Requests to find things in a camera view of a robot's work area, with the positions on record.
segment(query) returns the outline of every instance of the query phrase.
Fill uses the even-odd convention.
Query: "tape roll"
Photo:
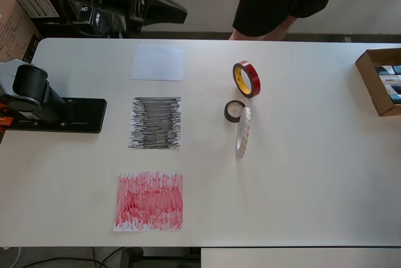
[[[249,78],[251,87],[248,87],[248,85],[245,83],[242,73],[245,73]],[[258,96],[258,94],[261,92],[261,82],[259,80],[259,76],[256,73],[253,65],[251,65],[247,61],[242,61],[235,64],[232,69],[232,74],[234,76],[234,80],[239,91],[246,98]]]
[[[241,101],[232,100],[226,104],[224,108],[224,116],[227,120],[232,123],[238,123],[241,118],[242,109],[245,107],[245,104]]]
[[[249,130],[251,129],[251,110],[248,107],[242,109],[239,119],[237,133],[236,155],[238,158],[244,157],[246,145],[248,144]]]

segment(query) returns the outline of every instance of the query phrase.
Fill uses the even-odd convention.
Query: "black tape roll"
[[[226,104],[226,107],[224,108],[224,116],[230,122],[238,123],[239,119],[241,119],[241,113],[244,107],[245,104],[241,101],[232,100]]]

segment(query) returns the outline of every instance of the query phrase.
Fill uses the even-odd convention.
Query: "black scribbles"
[[[133,99],[130,143],[134,149],[180,147],[181,97]]]

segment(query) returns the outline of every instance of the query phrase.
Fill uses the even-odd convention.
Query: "blank white paper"
[[[140,44],[131,80],[183,81],[185,47]]]

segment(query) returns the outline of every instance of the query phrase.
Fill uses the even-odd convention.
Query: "black mounting plate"
[[[18,112],[8,111],[14,118],[6,130],[100,133],[105,117],[107,102],[104,99],[63,98],[69,107],[70,116],[62,123],[49,124],[25,118]]]

